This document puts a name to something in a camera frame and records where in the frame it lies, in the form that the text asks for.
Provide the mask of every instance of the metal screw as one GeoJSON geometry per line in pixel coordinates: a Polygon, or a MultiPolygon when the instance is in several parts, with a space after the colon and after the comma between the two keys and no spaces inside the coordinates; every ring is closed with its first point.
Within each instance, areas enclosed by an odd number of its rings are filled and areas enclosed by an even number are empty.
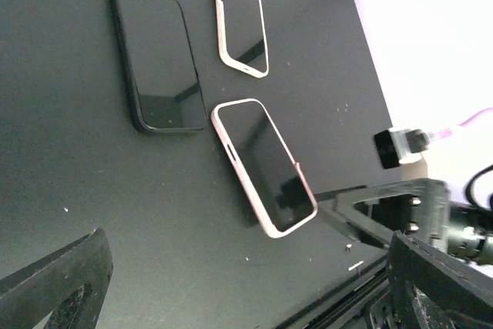
{"type": "Polygon", "coordinates": [[[419,230],[419,226],[416,223],[409,223],[407,225],[407,229],[409,231],[418,231],[419,230]]]}

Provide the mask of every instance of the white wall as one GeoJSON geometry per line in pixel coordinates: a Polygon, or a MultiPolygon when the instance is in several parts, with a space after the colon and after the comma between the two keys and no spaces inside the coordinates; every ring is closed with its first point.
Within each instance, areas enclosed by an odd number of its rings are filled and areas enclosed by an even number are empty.
{"type": "MultiPolygon", "coordinates": [[[[447,127],[493,106],[493,0],[354,1],[395,126],[447,127]]],[[[442,142],[434,175],[464,201],[493,163],[493,114],[442,142]]],[[[486,204],[493,174],[475,190],[486,204]]]]}

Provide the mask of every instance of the black table surface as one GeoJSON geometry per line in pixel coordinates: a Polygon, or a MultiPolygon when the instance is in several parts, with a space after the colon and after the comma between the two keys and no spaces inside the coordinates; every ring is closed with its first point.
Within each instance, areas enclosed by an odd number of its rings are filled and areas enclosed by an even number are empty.
{"type": "MultiPolygon", "coordinates": [[[[253,97],[315,193],[397,179],[391,125],[353,0],[262,0],[270,73],[225,66],[214,0],[183,7],[207,111],[253,97]]],[[[98,327],[272,327],[375,250],[316,217],[280,240],[212,125],[132,126],[108,0],[0,0],[0,277],[102,227],[115,270],[98,327]]]]}

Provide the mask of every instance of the black smartphone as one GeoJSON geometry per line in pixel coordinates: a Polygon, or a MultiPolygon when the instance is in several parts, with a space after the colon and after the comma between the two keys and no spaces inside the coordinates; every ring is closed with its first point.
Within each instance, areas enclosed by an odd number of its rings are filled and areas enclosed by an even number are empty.
{"type": "Polygon", "coordinates": [[[144,133],[201,130],[206,110],[177,0],[110,0],[134,126],[144,133]]]}
{"type": "Polygon", "coordinates": [[[211,118],[265,233],[284,237],[317,214],[317,201],[264,105],[219,104],[211,118]]]}

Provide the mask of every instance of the phone case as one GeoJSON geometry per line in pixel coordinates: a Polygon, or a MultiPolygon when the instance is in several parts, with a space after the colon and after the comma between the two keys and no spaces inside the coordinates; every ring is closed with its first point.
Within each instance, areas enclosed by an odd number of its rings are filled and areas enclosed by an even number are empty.
{"type": "MultiPolygon", "coordinates": [[[[181,12],[181,17],[183,19],[183,24],[186,30],[186,34],[188,34],[187,27],[186,27],[186,22],[185,18],[183,16],[183,10],[181,8],[181,5],[176,1],[176,4],[179,7],[179,10],[181,12]]],[[[200,81],[198,78],[198,73],[196,72],[195,68],[195,61],[193,59],[193,52],[192,52],[192,47],[190,45],[190,41],[187,36],[187,43],[189,46],[189,51],[191,58],[193,60],[193,67],[195,69],[195,73],[197,76],[197,82],[199,83],[199,92],[200,92],[200,99],[202,103],[202,108],[203,108],[203,124],[201,127],[198,128],[161,128],[157,129],[155,127],[149,126],[146,124],[145,120],[143,119],[143,113],[142,113],[142,108],[140,105],[139,101],[139,95],[138,95],[138,90],[137,90],[137,82],[135,81],[134,73],[132,70],[132,64],[129,62],[129,53],[127,50],[127,45],[126,45],[126,37],[125,37],[125,29],[124,29],[124,21],[121,18],[121,12],[119,10],[119,0],[110,0],[110,5],[112,8],[112,14],[113,14],[113,21],[116,27],[116,35],[119,43],[119,50],[120,54],[122,56],[122,64],[123,64],[123,69],[126,77],[126,87],[127,87],[127,92],[128,92],[128,97],[129,97],[129,105],[130,105],[130,113],[132,116],[132,121],[134,126],[137,128],[138,131],[141,133],[196,133],[197,131],[200,131],[206,126],[206,120],[207,120],[207,115],[206,115],[206,110],[205,110],[205,105],[203,102],[203,96],[202,96],[202,91],[200,88],[200,81]]]]}
{"type": "Polygon", "coordinates": [[[226,48],[226,24],[224,22],[224,4],[223,0],[216,0],[216,20],[217,20],[217,41],[219,44],[219,55],[221,60],[224,62],[225,65],[228,65],[229,67],[232,67],[234,69],[238,69],[242,72],[245,72],[248,75],[251,75],[253,77],[257,77],[258,79],[261,79],[269,73],[269,53],[267,50],[267,38],[265,35],[265,26],[263,23],[263,9],[262,9],[262,0],[259,0],[259,5],[260,5],[260,18],[262,20],[262,33],[263,33],[263,40],[265,43],[265,58],[266,58],[266,63],[267,63],[267,69],[265,72],[258,71],[257,69],[252,69],[248,65],[245,65],[241,62],[238,62],[237,60],[233,59],[226,48]]]}
{"type": "Polygon", "coordinates": [[[287,148],[286,143],[283,140],[283,137],[280,135],[279,131],[277,130],[276,125],[274,124],[272,118],[270,117],[269,113],[265,109],[265,106],[258,100],[256,99],[242,99],[242,100],[237,100],[234,102],[226,102],[219,104],[214,108],[213,113],[211,115],[211,119],[213,122],[214,129],[217,132],[218,137],[220,138],[221,143],[224,146],[224,149],[226,150],[226,153],[230,159],[230,162],[233,164],[233,168],[236,171],[236,174],[238,175],[238,178],[240,179],[241,185],[243,186],[245,193],[247,194],[246,196],[248,197],[253,211],[257,215],[257,219],[260,222],[260,225],[262,226],[263,231],[271,238],[280,238],[284,237],[287,234],[295,231],[297,228],[301,227],[311,219],[315,217],[318,211],[318,205],[317,201],[315,200],[315,197],[310,189],[310,187],[307,184],[307,181],[303,175],[303,172],[301,171],[300,164],[297,163],[289,149],[287,148]],[[280,231],[276,228],[276,226],[273,224],[272,220],[269,217],[269,214],[267,213],[264,205],[262,204],[262,200],[259,197],[258,192],[255,190],[255,187],[252,184],[252,181],[248,175],[248,172],[245,170],[245,167],[241,163],[240,157],[238,156],[238,153],[236,152],[236,149],[233,146],[233,143],[230,140],[230,137],[225,130],[223,124],[221,123],[220,117],[219,117],[219,111],[226,106],[231,106],[235,104],[242,104],[245,102],[256,102],[260,104],[267,114],[267,117],[270,120],[270,123],[272,123],[272,126],[274,127],[277,136],[279,137],[279,141],[283,144],[284,149],[286,150],[286,154],[289,156],[294,168],[298,172],[298,175],[300,176],[301,182],[304,185],[305,190],[308,193],[308,196],[310,197],[310,201],[312,205],[314,206],[314,211],[312,212],[311,215],[306,217],[305,219],[301,220],[299,223],[293,225],[291,228],[285,230],[285,231],[280,231]]]}

